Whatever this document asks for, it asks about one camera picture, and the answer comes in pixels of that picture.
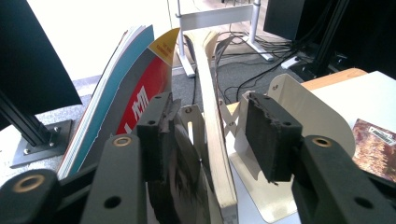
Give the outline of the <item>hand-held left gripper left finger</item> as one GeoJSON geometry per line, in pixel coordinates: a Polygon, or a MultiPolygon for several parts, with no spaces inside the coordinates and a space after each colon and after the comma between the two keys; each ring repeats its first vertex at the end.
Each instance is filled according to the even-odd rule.
{"type": "Polygon", "coordinates": [[[104,144],[79,224],[147,224],[148,181],[165,178],[171,92],[155,95],[131,133],[104,144]]]}

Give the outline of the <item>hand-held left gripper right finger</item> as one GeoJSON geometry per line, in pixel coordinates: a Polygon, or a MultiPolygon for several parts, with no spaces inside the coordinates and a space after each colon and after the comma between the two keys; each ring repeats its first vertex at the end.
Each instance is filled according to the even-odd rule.
{"type": "Polygon", "coordinates": [[[303,126],[269,96],[248,95],[246,137],[270,183],[292,183],[302,224],[396,224],[385,185],[363,172],[331,138],[303,126]]]}

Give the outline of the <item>beige expandable book rack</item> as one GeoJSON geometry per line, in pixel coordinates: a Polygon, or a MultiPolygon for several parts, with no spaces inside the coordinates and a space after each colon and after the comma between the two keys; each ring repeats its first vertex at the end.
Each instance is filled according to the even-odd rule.
{"type": "MultiPolygon", "coordinates": [[[[338,142],[349,156],[355,153],[350,123],[322,97],[317,97],[313,80],[300,84],[287,74],[279,75],[272,80],[267,95],[300,121],[304,136],[322,135],[338,142]]],[[[220,102],[219,111],[238,200],[235,215],[225,218],[224,224],[266,224],[286,219],[296,222],[291,183],[268,183],[248,144],[245,136],[248,96],[244,94],[233,105],[220,102]]]]}

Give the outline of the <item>portrait cover magazine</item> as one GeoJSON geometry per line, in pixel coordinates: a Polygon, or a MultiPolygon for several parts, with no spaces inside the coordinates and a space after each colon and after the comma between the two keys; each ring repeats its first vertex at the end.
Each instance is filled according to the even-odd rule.
{"type": "Polygon", "coordinates": [[[121,40],[64,154],[58,177],[72,176],[100,160],[105,141],[130,133],[150,100],[172,90],[172,65],[179,30],[159,37],[137,26],[121,40]]]}

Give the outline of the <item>reddish brown cover magazine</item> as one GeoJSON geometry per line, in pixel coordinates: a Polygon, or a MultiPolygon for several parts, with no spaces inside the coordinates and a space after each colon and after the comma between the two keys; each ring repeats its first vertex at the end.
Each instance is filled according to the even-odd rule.
{"type": "Polygon", "coordinates": [[[357,119],[352,160],[364,171],[396,183],[396,133],[357,119]]]}

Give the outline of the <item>white power strip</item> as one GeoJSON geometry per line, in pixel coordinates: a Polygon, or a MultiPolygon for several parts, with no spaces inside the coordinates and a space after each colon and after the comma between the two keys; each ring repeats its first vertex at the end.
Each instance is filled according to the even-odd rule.
{"type": "Polygon", "coordinates": [[[289,69],[291,66],[297,64],[300,61],[300,58],[298,56],[294,56],[290,59],[288,59],[287,61],[283,62],[281,64],[281,67],[283,69],[289,69]]]}

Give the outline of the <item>black metal stand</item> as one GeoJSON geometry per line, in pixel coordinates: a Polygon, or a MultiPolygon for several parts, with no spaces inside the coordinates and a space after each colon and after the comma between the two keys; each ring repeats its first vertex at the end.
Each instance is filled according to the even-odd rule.
{"type": "Polygon", "coordinates": [[[312,63],[306,63],[301,67],[300,78],[303,81],[323,77],[328,72],[329,60],[332,54],[333,39],[337,33],[338,26],[343,19],[349,0],[336,0],[333,14],[329,20],[328,27],[320,42],[318,53],[312,63]]]}
{"type": "Polygon", "coordinates": [[[35,115],[15,106],[2,91],[0,91],[0,114],[21,134],[11,168],[65,153],[73,120],[44,125],[35,115]]]}

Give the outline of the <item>black cabinet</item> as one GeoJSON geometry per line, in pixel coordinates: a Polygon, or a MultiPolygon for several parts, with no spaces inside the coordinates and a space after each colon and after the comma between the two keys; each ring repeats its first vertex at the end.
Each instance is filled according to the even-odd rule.
{"type": "Polygon", "coordinates": [[[319,42],[335,0],[268,0],[263,30],[288,40],[319,42]]]}

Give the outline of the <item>white desk frame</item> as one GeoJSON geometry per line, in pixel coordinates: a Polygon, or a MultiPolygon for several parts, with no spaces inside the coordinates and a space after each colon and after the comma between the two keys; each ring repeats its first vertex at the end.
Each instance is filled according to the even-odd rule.
{"type": "Polygon", "coordinates": [[[176,17],[180,26],[177,39],[177,56],[182,64],[182,67],[187,77],[195,77],[195,72],[192,69],[191,64],[184,51],[184,32],[189,30],[220,26],[241,21],[250,21],[249,33],[247,36],[243,37],[243,40],[252,49],[258,52],[267,62],[272,62],[274,60],[274,57],[263,47],[261,47],[260,44],[256,41],[256,31],[260,10],[261,0],[253,0],[253,3],[249,5],[224,7],[208,11],[182,14],[180,0],[177,0],[176,17]]]}

